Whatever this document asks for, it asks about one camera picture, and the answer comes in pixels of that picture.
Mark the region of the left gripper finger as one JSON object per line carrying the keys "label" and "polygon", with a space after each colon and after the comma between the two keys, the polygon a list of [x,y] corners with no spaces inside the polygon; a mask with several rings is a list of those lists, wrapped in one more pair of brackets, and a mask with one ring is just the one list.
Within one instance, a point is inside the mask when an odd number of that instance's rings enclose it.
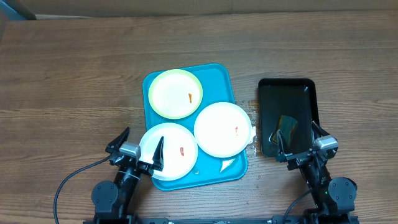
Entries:
{"label": "left gripper finger", "polygon": [[162,136],[159,140],[159,143],[155,149],[152,158],[153,160],[152,168],[157,171],[163,171],[164,168],[163,146],[164,146],[164,137]]}
{"label": "left gripper finger", "polygon": [[118,137],[113,139],[107,146],[105,151],[107,153],[113,153],[114,151],[119,151],[122,144],[127,141],[130,133],[130,127],[127,127]]}

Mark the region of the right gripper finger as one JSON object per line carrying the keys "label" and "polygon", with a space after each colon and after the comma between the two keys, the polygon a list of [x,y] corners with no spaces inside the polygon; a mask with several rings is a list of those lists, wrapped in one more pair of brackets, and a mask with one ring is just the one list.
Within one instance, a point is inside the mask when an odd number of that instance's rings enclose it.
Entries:
{"label": "right gripper finger", "polygon": [[317,139],[328,139],[330,134],[322,129],[315,121],[311,122],[311,129],[313,132],[313,141]]}
{"label": "right gripper finger", "polygon": [[286,157],[285,153],[286,141],[280,129],[277,130],[277,146],[278,146],[278,156]]}

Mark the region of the white plate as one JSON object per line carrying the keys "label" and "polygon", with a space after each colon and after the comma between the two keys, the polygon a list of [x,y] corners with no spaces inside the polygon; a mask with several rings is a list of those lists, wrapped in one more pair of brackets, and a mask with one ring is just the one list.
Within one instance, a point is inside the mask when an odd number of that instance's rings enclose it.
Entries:
{"label": "white plate", "polygon": [[140,160],[153,163],[153,155],[161,139],[164,140],[164,168],[154,171],[153,178],[171,181],[187,175],[197,161],[198,145],[193,134],[176,123],[158,124],[143,135],[139,143]]}
{"label": "white plate", "polygon": [[205,153],[218,158],[233,157],[252,139],[251,120],[236,104],[213,103],[197,116],[194,137]]}

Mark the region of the yellow green sponge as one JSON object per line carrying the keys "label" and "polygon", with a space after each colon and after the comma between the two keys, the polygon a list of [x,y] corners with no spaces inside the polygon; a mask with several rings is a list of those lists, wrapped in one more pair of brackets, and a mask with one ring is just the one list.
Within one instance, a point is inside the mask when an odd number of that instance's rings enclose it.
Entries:
{"label": "yellow green sponge", "polygon": [[276,126],[272,134],[270,135],[270,142],[277,145],[277,131],[280,130],[282,133],[282,137],[285,139],[287,145],[291,145],[293,135],[297,127],[298,121],[295,118],[288,115],[280,115],[277,120]]}

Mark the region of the green rimmed plate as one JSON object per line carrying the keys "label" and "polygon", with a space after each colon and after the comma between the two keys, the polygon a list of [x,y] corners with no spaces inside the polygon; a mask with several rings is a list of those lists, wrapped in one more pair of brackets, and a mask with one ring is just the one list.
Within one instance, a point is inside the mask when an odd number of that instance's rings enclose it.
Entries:
{"label": "green rimmed plate", "polygon": [[195,112],[203,99],[203,87],[191,72],[182,69],[166,70],[150,84],[149,104],[160,116],[182,119]]}

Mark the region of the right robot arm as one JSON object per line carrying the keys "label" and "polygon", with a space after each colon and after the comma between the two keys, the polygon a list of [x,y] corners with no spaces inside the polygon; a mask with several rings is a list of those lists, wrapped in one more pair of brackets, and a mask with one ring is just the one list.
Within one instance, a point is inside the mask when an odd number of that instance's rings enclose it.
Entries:
{"label": "right robot arm", "polygon": [[[312,147],[299,154],[286,154],[289,148],[282,131],[278,129],[277,161],[287,162],[288,170],[299,169],[308,185],[308,190],[290,204],[283,216],[274,217],[274,223],[359,223],[357,216],[350,215],[355,210],[357,196],[356,183],[347,177],[331,178],[326,164],[338,150],[338,141],[311,122],[312,132],[317,137]],[[290,216],[290,211],[299,201],[311,195],[315,208],[306,209],[301,216]]]}

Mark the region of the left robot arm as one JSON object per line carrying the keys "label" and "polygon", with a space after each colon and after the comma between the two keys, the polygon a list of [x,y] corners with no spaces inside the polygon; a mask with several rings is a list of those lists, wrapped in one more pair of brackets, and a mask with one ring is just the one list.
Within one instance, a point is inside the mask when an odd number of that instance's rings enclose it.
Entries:
{"label": "left robot arm", "polygon": [[152,162],[140,161],[141,148],[128,142],[130,128],[127,127],[112,140],[105,151],[112,166],[119,167],[113,181],[105,180],[95,185],[91,199],[95,206],[95,215],[91,221],[100,223],[140,223],[137,215],[131,215],[128,207],[142,175],[152,176],[156,170],[164,167],[164,137],[155,141]]}

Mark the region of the black water tray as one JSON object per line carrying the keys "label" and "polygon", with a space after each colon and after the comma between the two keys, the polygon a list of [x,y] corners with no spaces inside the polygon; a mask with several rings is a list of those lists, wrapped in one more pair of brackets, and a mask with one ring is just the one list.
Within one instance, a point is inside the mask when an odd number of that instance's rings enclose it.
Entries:
{"label": "black water tray", "polygon": [[307,151],[313,144],[311,122],[319,123],[315,83],[308,78],[263,78],[258,83],[261,152],[276,157],[278,147],[269,140],[280,115],[298,121],[286,154]]}

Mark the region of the blue plastic tray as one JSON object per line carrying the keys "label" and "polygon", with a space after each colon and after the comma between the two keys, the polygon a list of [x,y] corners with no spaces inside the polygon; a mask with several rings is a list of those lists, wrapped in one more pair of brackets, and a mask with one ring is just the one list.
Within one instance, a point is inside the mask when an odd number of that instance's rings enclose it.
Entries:
{"label": "blue plastic tray", "polygon": [[[203,98],[201,105],[196,112],[182,119],[167,119],[157,114],[149,103],[149,88],[154,79],[159,76],[161,72],[153,72],[146,76],[142,83],[147,130],[162,123],[177,123],[187,128],[191,133],[194,133],[194,122],[199,113],[205,109],[206,106],[217,102],[235,103],[229,73],[223,65],[219,63],[208,63],[185,67],[184,70],[193,73],[202,85]],[[221,169],[223,161],[227,162],[225,170]],[[205,153],[202,149],[199,149],[197,161],[188,174],[177,180],[170,181],[153,178],[152,182],[158,189],[163,191],[179,190],[238,180],[243,177],[247,169],[248,160],[245,151],[224,160],[222,158],[213,157]]]}

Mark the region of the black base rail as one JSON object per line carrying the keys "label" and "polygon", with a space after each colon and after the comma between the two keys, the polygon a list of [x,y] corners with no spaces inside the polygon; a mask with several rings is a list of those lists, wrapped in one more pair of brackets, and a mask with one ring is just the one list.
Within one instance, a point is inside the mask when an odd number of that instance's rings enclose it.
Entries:
{"label": "black base rail", "polygon": [[[350,217],[351,221],[349,222],[347,218],[345,219],[337,219],[335,221],[326,221],[325,219],[320,219],[319,223],[352,223],[352,224],[359,224],[358,217]],[[272,218],[232,218],[232,219],[181,219],[181,220],[168,220],[167,218],[138,218],[138,222],[135,223],[143,223],[143,224],[199,224],[199,223],[206,223],[206,224],[299,224],[299,223],[310,223],[304,221],[303,217],[301,216],[289,216],[286,218],[285,222],[283,221],[282,215],[276,215]],[[99,223],[134,223],[128,222],[127,220],[124,221],[100,221]]]}

